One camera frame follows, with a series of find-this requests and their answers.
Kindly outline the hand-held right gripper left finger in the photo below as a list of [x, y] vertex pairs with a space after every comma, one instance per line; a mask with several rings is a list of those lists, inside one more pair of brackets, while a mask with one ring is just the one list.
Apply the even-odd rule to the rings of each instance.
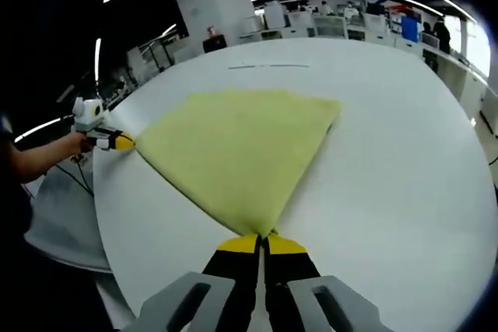
[[147, 299], [126, 331], [246, 331], [255, 307], [260, 236], [229, 239], [202, 272], [188, 272]]

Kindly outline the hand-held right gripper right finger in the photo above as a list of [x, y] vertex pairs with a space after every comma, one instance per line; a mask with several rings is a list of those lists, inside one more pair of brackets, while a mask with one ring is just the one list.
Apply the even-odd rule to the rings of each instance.
[[389, 331], [379, 309], [332, 275], [307, 250], [276, 234], [263, 241], [265, 307], [274, 331]]

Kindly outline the person's left hand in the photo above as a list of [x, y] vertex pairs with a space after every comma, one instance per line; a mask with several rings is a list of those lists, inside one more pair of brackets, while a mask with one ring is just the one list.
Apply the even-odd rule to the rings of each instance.
[[73, 131], [67, 135], [68, 152], [71, 156], [93, 151], [94, 145], [81, 132]]

